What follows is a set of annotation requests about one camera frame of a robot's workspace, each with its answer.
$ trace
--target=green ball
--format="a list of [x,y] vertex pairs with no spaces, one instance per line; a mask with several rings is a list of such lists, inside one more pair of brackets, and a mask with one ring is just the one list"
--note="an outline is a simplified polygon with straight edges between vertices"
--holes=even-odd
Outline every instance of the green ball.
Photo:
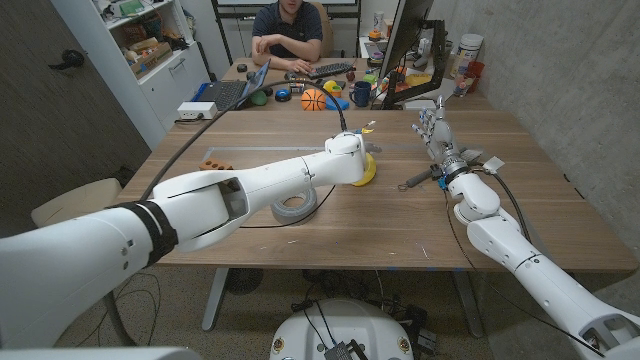
[[264,91],[258,91],[257,93],[251,95],[251,102],[254,105],[262,106],[267,103],[267,95]]

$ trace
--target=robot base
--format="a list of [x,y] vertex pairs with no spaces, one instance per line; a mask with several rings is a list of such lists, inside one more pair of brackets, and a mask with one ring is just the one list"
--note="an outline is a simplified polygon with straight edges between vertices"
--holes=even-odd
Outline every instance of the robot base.
[[[413,360],[409,337],[402,326],[379,308],[353,299],[326,299],[318,301],[337,343],[348,344],[354,339],[364,345],[364,354],[369,359]],[[318,329],[322,340],[333,348],[318,305],[306,310],[309,320]],[[274,349],[274,342],[280,340],[280,351]],[[400,345],[409,346],[401,349]],[[271,360],[308,359],[324,360],[324,347],[318,334],[313,330],[303,311],[288,318],[276,331],[271,343]],[[351,353],[353,359],[358,355]]]

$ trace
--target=door handle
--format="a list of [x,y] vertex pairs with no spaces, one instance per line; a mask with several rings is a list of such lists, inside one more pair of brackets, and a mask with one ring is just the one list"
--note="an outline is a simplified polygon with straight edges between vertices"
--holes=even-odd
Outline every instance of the door handle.
[[76,50],[65,50],[62,52],[62,63],[58,65],[49,65],[54,70],[64,70],[70,67],[80,67],[84,64],[84,55]]
[[182,63],[184,62],[184,58],[180,58],[180,61],[178,61],[178,63],[176,64],[176,66],[170,67],[169,71],[173,71],[175,69],[178,68],[178,66],[182,65]]

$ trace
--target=blue mug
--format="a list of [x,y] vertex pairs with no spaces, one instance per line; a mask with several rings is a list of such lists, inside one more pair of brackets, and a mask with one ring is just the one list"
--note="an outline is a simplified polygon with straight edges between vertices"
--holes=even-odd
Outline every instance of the blue mug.
[[365,107],[369,104],[371,96],[371,83],[366,81],[358,81],[353,86],[353,92],[349,94],[349,98],[357,107]]

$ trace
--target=wooden table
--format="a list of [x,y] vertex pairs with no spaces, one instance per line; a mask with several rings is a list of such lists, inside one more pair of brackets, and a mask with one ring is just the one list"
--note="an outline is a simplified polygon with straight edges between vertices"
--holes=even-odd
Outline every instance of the wooden table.
[[[367,66],[366,59],[330,59],[330,58],[320,59],[317,63],[314,64],[314,66],[322,66],[322,65],[328,65],[328,64],[338,63],[338,62],[347,62],[347,61],[353,62],[354,60],[355,60],[355,67],[356,67],[356,71],[355,71],[356,79],[354,81],[362,80],[362,77],[364,77],[365,75],[365,70],[369,68]],[[247,79],[246,72],[239,73],[236,70],[238,64],[247,65],[247,68],[248,68],[247,71],[258,71],[258,69],[260,69],[260,66],[255,65],[253,63],[253,60],[251,60],[250,58],[239,58],[229,68],[229,70],[224,75],[224,77],[222,77],[223,81],[232,81],[232,80],[244,81]],[[264,83],[269,84],[274,81],[285,80],[284,78],[285,73],[286,71],[284,70],[269,69],[269,72],[267,72],[267,76],[265,77]],[[347,76],[345,74],[339,74],[339,75],[327,77],[327,79],[347,81]],[[284,89],[286,87],[287,85],[276,85],[273,87],[273,90],[275,92],[278,89]],[[346,90],[343,90],[342,98],[345,100],[348,100],[348,96],[349,96],[349,93]],[[248,103],[248,106],[244,111],[247,111],[247,110],[248,111],[265,111],[265,110],[304,111],[302,110],[302,106],[300,105],[300,101],[298,97],[299,95],[293,95],[293,98],[291,99],[291,101],[280,103],[275,101],[272,95],[271,97],[269,97],[269,100],[267,101],[266,105],[255,106]],[[359,108],[355,106],[355,104],[352,101],[349,100],[349,102],[350,102],[350,105],[349,105],[348,111],[369,110],[369,107]],[[464,98],[457,98],[452,96],[451,98],[449,98],[449,100],[447,100],[447,105],[451,109],[461,108],[465,110],[493,110],[493,107],[491,107],[491,104],[489,104],[487,99],[484,96],[482,96],[482,94],[480,94],[479,92],[475,92],[473,94],[467,94],[467,96],[465,96]]]
[[[320,64],[337,60],[323,59]],[[239,59],[236,63],[246,63],[249,71],[257,70],[250,59]],[[240,78],[235,65],[224,80]],[[283,71],[270,70],[266,82],[283,79],[283,74]],[[577,194],[511,114],[494,111],[479,93],[461,99],[451,97],[446,108],[446,118],[459,144],[480,146],[485,154],[506,162],[500,170],[501,176],[533,224],[530,232],[534,237],[539,235],[542,241],[539,250],[548,250],[548,255],[560,267],[572,272],[636,269],[638,262],[629,249]],[[350,129],[371,120],[377,122],[375,131],[365,137],[383,149],[382,153],[374,154],[377,174],[369,184],[337,186],[314,218],[302,226],[238,229],[228,239],[209,248],[193,253],[174,251],[159,264],[218,267],[202,323],[205,330],[213,328],[230,267],[453,270],[470,332],[482,336],[469,278],[465,272],[456,271],[470,270],[471,266],[449,228],[442,190],[431,181],[406,192],[397,188],[431,164],[424,145],[410,128],[411,124],[419,123],[417,112],[348,111],[345,117]],[[175,125],[117,201],[139,199],[158,170],[200,126]],[[320,151],[324,141],[339,130],[336,112],[303,113],[295,101],[277,103],[270,99],[263,107],[227,113],[180,157],[165,179],[197,171],[209,152],[235,169],[306,155],[314,151],[296,150],[296,147],[317,147],[315,151]],[[485,181],[500,195],[503,207],[515,214],[502,188],[492,178]],[[328,189],[317,189],[320,199]],[[473,248],[466,229],[451,216],[458,238],[476,268],[504,271]],[[269,208],[259,211],[246,223],[275,224]]]

